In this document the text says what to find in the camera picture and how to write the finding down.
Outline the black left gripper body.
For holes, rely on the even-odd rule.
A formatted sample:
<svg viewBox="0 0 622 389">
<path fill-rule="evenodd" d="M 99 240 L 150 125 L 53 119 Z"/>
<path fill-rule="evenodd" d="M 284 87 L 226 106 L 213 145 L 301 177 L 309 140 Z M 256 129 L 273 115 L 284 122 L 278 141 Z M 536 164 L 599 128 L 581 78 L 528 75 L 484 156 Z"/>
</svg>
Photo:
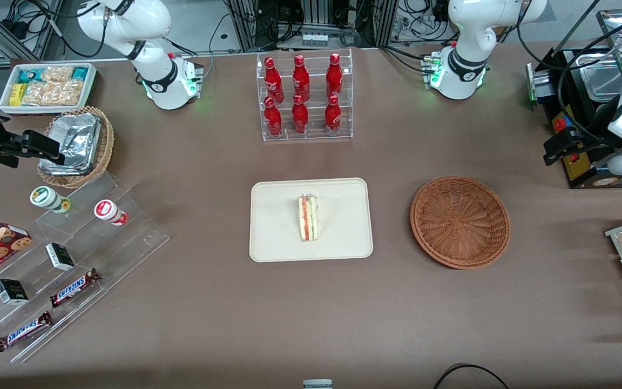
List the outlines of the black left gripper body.
<svg viewBox="0 0 622 389">
<path fill-rule="evenodd" d="M 612 133 L 602 132 L 600 135 L 590 135 L 587 131 L 577 130 L 582 145 L 578 144 L 578 152 L 574 160 L 580 160 L 580 155 L 586 155 L 590 162 L 607 162 L 610 158 L 622 152 L 622 139 Z"/>
</svg>

